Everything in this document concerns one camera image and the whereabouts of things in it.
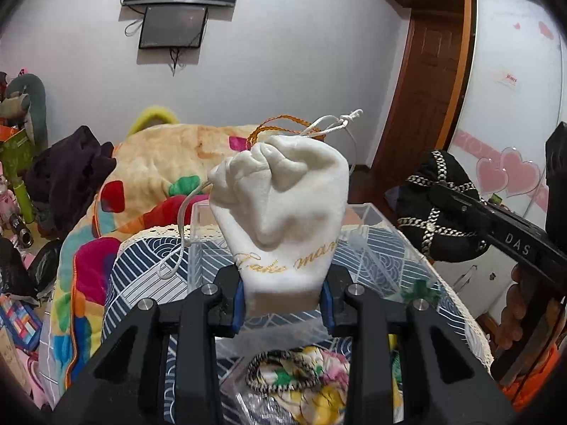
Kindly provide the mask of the person's right hand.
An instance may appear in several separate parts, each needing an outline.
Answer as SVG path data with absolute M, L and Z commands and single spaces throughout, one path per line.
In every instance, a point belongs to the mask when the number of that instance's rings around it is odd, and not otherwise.
M 505 307 L 501 313 L 501 322 L 496 331 L 496 344 L 498 348 L 508 350 L 515 341 L 523 336 L 521 321 L 525 317 L 527 305 L 521 293 L 521 282 L 524 271 L 516 265 L 511 271 L 513 284 L 506 292 Z

